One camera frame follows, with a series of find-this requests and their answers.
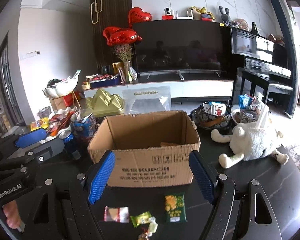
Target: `heart-shaped balloon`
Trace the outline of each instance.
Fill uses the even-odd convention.
[[[131,44],[142,40],[136,31],[115,26],[106,27],[102,35],[107,39],[108,46]]]
[[[128,13],[129,27],[132,28],[133,23],[151,21],[150,13],[144,12],[140,7],[133,7]]]

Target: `clear plastic bag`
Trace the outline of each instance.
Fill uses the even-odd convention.
[[[123,90],[125,114],[145,114],[171,110],[170,86]]]

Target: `green chip bag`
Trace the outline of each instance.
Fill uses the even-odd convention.
[[[170,194],[164,196],[166,201],[166,222],[187,222],[185,209],[185,193]]]

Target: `television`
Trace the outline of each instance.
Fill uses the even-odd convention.
[[[216,22],[175,19],[135,23],[139,73],[173,70],[222,70],[221,26]]]

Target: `piano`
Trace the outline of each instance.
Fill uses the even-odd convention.
[[[222,35],[222,64],[228,76],[235,80],[232,105],[238,103],[242,71],[252,72],[282,86],[292,87],[291,70],[288,68],[287,51],[283,44],[233,27],[223,28]],[[249,83],[245,82],[246,93],[250,91],[250,87],[246,87]]]

